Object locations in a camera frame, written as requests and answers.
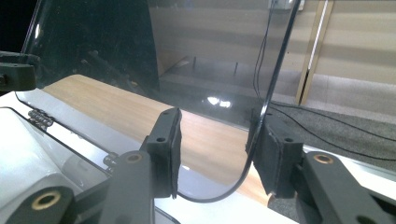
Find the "black mount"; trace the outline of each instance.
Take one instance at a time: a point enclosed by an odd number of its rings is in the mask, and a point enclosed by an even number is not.
[[[35,69],[21,63],[0,63],[0,91],[32,91]]]
[[[396,223],[396,202],[362,187],[345,165],[325,152],[303,152],[303,141],[277,117],[265,117],[253,158],[275,198],[294,198],[300,223]]]

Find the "clear acrylic sheet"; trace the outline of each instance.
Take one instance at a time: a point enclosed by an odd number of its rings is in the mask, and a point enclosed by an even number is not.
[[[28,55],[24,63],[35,66],[38,88],[44,91],[60,80],[83,75],[178,106],[183,120],[205,118],[219,135],[224,130],[241,133],[237,136],[243,139],[237,146],[226,134],[205,150],[190,151],[182,145],[179,192],[195,201],[210,200],[232,189],[241,178],[248,158],[245,143],[252,111],[265,112],[275,86],[272,80],[277,75],[276,63],[283,58],[282,43],[290,20],[294,20],[295,1],[285,1],[283,7],[273,3],[39,1],[23,48]],[[123,97],[114,94],[120,100]],[[20,100],[39,105],[40,100],[31,95],[35,93],[18,93]],[[72,92],[64,98],[78,102],[81,97]],[[106,101],[101,104],[113,106]],[[108,107],[105,117],[111,118],[113,110],[127,110],[128,106],[135,105]],[[58,120],[77,133],[84,129],[76,119],[70,119],[71,123],[67,118]],[[196,146],[210,137],[195,130],[182,132],[183,136],[199,136]],[[98,146],[106,144],[101,138],[90,140]],[[226,148],[226,156],[214,156],[220,146]]]
[[[0,123],[0,223],[6,223],[23,200],[41,189],[64,186],[78,195],[107,179],[103,171],[11,108],[0,108]],[[155,219],[161,224],[178,223],[158,208]]]

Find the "table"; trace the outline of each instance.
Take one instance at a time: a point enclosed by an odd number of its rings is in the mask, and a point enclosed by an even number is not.
[[[39,96],[44,97],[38,98],[39,101],[41,100],[43,105],[47,105],[49,103],[47,106],[54,106],[51,103],[51,100],[48,101],[48,99],[45,99],[46,97],[48,98],[49,95],[44,93],[42,90],[36,90],[36,92],[39,93]],[[28,112],[32,109],[31,107],[22,104],[17,99],[15,92],[11,92],[0,97],[0,106],[11,107],[26,118]],[[67,115],[68,113],[70,113],[69,109],[67,109],[63,115]],[[89,122],[84,121],[83,123],[88,124],[87,130],[92,127],[96,127],[94,124],[90,125]],[[181,197],[177,197],[175,200],[172,198],[155,199],[155,205],[172,217],[175,217],[181,223],[296,223],[267,208],[265,206],[266,202],[264,203],[262,198],[252,199],[254,198],[252,197],[254,193],[252,194],[251,192],[253,192],[254,189],[252,188],[252,183],[249,183],[248,181],[252,178],[254,173],[255,172],[252,173],[250,171],[247,181],[242,186],[242,188],[247,188],[248,192],[241,190],[240,188],[237,192],[228,196],[226,199],[215,203],[193,203]]]
[[[66,77],[43,91],[140,142],[160,113],[172,107],[81,75]],[[248,133],[185,110],[182,116],[182,163],[220,183],[232,184],[247,158]],[[264,205],[268,203],[254,168],[238,192]]]

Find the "wooden surface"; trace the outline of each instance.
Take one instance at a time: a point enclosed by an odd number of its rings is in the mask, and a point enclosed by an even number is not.
[[[162,111],[172,106],[74,75],[44,89],[105,125],[143,142]],[[232,184],[247,159],[246,131],[182,110],[181,159],[184,165],[222,184]],[[238,190],[267,204],[267,196],[254,168]]]

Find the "hole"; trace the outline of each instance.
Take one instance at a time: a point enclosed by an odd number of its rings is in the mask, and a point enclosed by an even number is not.
[[[328,157],[326,155],[315,155],[314,159],[320,163],[323,163],[323,164],[332,164],[333,163],[332,158]]]
[[[129,224],[131,223],[132,219],[131,217],[127,215],[120,215],[119,217],[116,218],[116,224]]]
[[[38,196],[32,203],[35,210],[43,210],[55,205],[61,200],[61,193],[58,190],[49,191]]]
[[[318,156],[318,159],[319,159],[320,161],[326,161],[326,162],[329,162],[329,161],[330,161],[330,158],[329,158],[329,157],[325,157],[325,156]]]
[[[50,203],[52,200],[54,200],[55,199],[55,196],[53,196],[53,195],[48,195],[48,196],[45,196],[44,198],[42,198],[42,199],[40,199],[39,201],[38,201],[38,204],[46,204],[46,203]]]
[[[376,222],[373,221],[372,219],[370,219],[369,217],[358,216],[356,219],[357,219],[357,220],[359,221],[359,223],[361,223],[361,224],[376,224]]]
[[[134,163],[134,162],[140,161],[141,159],[142,159],[141,155],[134,154],[134,155],[127,157],[126,161],[128,161],[129,163]]]

